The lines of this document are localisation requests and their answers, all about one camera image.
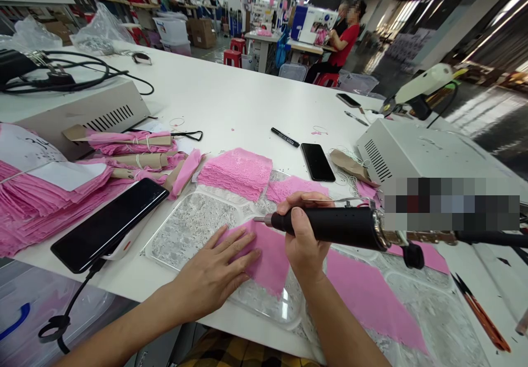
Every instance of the phone screen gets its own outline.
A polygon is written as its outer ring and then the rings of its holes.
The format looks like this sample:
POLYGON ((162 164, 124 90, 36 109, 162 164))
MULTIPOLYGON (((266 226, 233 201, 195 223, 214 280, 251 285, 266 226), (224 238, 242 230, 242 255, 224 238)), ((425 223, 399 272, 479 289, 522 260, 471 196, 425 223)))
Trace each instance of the phone screen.
POLYGON ((68 232, 51 251, 73 273, 86 271, 167 196, 151 179, 143 179, 68 232))
POLYGON ((361 104, 356 102, 353 98, 351 98, 347 94, 337 94, 336 96, 339 97, 341 100, 343 100, 346 103, 346 105, 348 105, 349 107, 361 107, 361 104))
POLYGON ((301 144, 310 177, 315 181, 336 181, 332 168, 326 159, 325 152, 319 144, 301 144))

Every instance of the red shirt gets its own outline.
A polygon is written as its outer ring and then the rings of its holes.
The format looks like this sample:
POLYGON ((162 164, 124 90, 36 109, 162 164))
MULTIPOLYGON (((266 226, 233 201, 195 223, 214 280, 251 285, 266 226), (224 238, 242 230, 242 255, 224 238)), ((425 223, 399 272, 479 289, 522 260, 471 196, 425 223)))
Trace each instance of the red shirt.
POLYGON ((328 59, 328 62, 331 65, 336 65, 339 67, 342 67, 345 65, 345 62, 347 61, 347 56, 350 53, 350 50, 356 43, 356 40, 358 39, 359 35, 359 24, 355 24, 350 26, 348 29, 343 31, 343 34, 341 34, 341 37, 339 38, 341 41, 348 41, 348 44, 345 46, 345 49, 342 51, 333 52, 330 55, 330 58, 328 59))

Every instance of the factory floor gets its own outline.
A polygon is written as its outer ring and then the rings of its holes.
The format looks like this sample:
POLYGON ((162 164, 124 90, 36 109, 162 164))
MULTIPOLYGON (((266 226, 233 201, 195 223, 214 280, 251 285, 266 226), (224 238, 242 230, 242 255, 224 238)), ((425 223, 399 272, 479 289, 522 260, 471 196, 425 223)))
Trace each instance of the factory floor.
MULTIPOLYGON (((221 33, 216 47, 200 49, 191 46, 192 56, 223 63, 223 52, 229 49, 230 37, 221 33)), ((355 47, 343 69, 369 74, 378 79, 373 92, 394 95, 412 78, 401 69, 401 63, 384 54, 370 51, 358 54, 355 47)), ((528 98, 502 87, 483 87, 462 82, 453 104, 443 115, 447 121, 497 159, 528 180, 528 98)))

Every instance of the pen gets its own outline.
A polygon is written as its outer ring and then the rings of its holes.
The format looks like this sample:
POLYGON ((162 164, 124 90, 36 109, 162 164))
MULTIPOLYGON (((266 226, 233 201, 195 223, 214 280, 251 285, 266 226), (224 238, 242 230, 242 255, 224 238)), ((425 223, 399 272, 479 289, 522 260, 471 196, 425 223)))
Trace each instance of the pen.
POLYGON ((348 115, 349 117, 354 118, 354 119, 355 119, 356 121, 358 121, 360 124, 363 124, 363 125, 365 125, 365 126, 369 126, 369 124, 367 124, 365 121, 360 120, 358 117, 356 117, 355 115, 350 114, 348 111, 345 111, 345 114, 348 115))
POLYGON ((295 148, 299 147, 300 144, 297 143, 295 140, 289 138, 288 136, 286 136, 284 133, 282 133, 280 130, 277 130, 275 128, 271 128, 271 131, 273 133, 275 133, 277 136, 279 136, 281 139, 285 140, 286 142, 288 142, 289 144, 293 145, 295 148))

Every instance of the forearm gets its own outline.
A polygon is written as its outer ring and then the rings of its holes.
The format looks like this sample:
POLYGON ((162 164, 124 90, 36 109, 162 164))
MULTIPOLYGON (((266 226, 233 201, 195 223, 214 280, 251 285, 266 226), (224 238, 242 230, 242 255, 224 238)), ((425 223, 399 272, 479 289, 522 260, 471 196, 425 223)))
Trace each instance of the forearm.
POLYGON ((139 349, 178 325, 163 316, 163 308, 156 302, 157 298, 163 296, 161 290, 73 349, 56 367, 125 365, 139 349))
POLYGON ((390 367, 326 276, 299 283, 330 367, 390 367))

